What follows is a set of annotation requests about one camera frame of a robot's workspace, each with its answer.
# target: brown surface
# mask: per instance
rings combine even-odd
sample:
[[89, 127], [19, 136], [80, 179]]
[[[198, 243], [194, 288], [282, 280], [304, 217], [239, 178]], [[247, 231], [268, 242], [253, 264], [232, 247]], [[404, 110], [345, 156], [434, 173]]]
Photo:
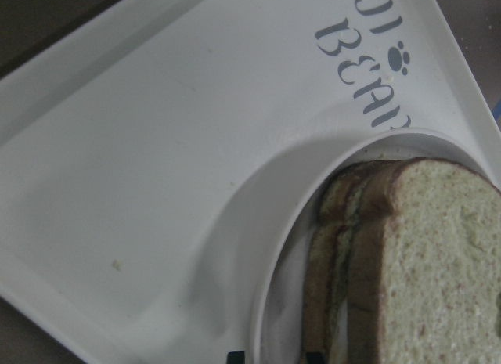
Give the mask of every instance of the brown surface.
[[[117, 0], [0, 0], [0, 77]], [[501, 99], [501, 0], [438, 0], [488, 105]], [[0, 300], [0, 362], [81, 363]]]

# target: sandwich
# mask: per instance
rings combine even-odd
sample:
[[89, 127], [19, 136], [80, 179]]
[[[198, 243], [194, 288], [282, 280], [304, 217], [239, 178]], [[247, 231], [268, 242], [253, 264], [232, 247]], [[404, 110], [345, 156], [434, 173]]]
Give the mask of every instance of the sandwich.
[[304, 284], [304, 364], [500, 363], [501, 193], [447, 160], [339, 172]]

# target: gray paw print logo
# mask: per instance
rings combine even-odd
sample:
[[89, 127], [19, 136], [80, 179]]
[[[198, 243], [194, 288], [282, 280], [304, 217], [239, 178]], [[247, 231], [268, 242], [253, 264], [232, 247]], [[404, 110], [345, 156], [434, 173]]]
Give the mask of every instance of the gray paw print logo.
[[390, 63], [390, 68], [395, 71], [402, 71], [402, 74], [404, 76], [407, 75], [408, 71], [407, 68], [404, 67], [404, 65], [409, 64], [410, 62], [410, 55], [407, 51], [404, 51], [404, 44], [403, 42], [399, 41], [397, 44], [397, 47], [391, 47], [388, 50], [388, 62]]

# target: white tray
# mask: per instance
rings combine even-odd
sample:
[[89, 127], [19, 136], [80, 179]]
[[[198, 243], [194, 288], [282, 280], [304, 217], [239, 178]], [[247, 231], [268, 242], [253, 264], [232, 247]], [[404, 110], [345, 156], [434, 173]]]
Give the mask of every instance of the white tray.
[[0, 106], [0, 293], [87, 362], [253, 362], [313, 175], [408, 118], [501, 184], [434, 0], [124, 0], [0, 81]]

